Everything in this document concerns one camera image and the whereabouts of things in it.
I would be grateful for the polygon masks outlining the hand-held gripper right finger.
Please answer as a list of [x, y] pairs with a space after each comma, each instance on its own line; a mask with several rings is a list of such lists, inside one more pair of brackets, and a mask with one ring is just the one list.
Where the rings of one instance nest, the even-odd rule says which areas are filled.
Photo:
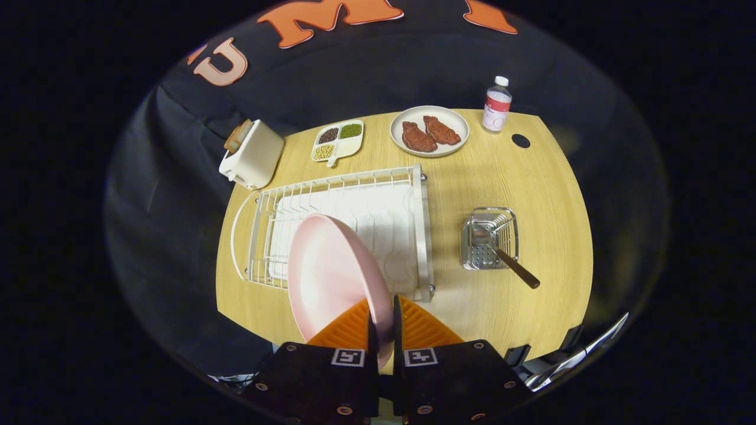
[[462, 341], [404, 296], [393, 308], [393, 413], [403, 423], [493, 423], [532, 400], [488, 341]]

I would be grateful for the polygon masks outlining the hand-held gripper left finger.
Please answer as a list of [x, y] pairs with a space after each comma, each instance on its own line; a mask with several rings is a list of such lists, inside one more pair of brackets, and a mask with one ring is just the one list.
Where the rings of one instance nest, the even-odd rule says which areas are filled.
[[307, 344], [286, 342], [243, 391], [277, 420], [370, 420], [379, 412], [376, 327], [367, 299]]

